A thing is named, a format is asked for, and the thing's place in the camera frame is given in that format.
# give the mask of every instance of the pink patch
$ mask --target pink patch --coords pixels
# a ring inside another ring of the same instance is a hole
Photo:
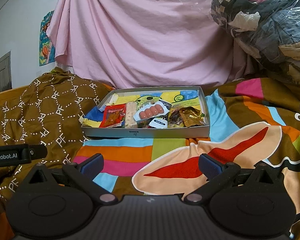
[[[114,176],[128,177],[133,176],[137,171],[139,171],[149,163],[150,162],[127,163],[105,160],[105,165],[103,166],[102,172],[106,172]]]
[[[74,159],[73,159],[73,162],[75,162],[75,163],[82,163],[82,162],[84,162],[86,159],[88,159],[89,157],[86,157],[86,156],[76,156],[76,157],[74,157]]]
[[[261,79],[255,78],[237,84],[235,93],[240,96],[263,99]]]

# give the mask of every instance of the silver screw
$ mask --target silver screw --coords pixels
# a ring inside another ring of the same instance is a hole
[[[192,193],[187,196],[187,200],[191,202],[199,202],[200,200],[202,200],[202,196],[196,193]]]
[[[114,201],[115,200],[115,196],[112,195],[112,194],[103,194],[103,195],[100,196],[100,200],[102,202],[108,203],[108,202]]]

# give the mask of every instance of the shallow box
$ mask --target shallow box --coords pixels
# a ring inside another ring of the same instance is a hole
[[[82,130],[88,137],[110,137],[110,138],[205,138],[209,137],[210,132],[210,118],[206,100],[201,87],[148,87],[135,89],[119,89],[112,90],[98,105],[98,109],[103,108],[109,103],[114,93],[119,97],[142,95],[159,95],[166,92],[180,91],[180,95],[176,95],[174,103],[185,101],[187,92],[197,91],[201,111],[205,114],[204,122],[206,125],[197,127],[183,127],[183,128],[165,128],[165,129],[125,129],[125,128],[93,128],[89,126],[82,126]]]

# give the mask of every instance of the red snack package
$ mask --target red snack package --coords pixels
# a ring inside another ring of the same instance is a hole
[[[121,126],[126,115],[126,104],[106,106],[103,120],[99,127],[111,128]]]

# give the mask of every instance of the black circular disc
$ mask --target black circular disc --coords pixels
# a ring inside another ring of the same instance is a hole
[[[282,193],[223,190],[213,196],[209,208],[221,226],[248,237],[273,237],[286,233],[295,218],[293,202]]]
[[[85,193],[70,187],[35,186],[30,192],[17,192],[7,206],[15,232],[34,239],[65,237],[90,218],[93,203]]]

